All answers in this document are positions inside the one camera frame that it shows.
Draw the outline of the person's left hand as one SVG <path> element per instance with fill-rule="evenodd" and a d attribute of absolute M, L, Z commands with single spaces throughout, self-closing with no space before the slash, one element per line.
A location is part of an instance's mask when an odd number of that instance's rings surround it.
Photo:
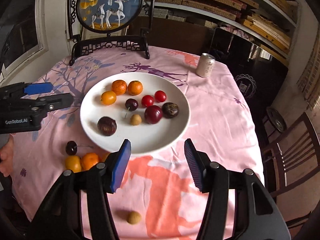
<path fill-rule="evenodd" d="M 14 138 L 12 135 L 9 135 L 8 142 L 1 148 L 0 153 L 0 171 L 3 176 L 8 177 L 13 171 Z"/>

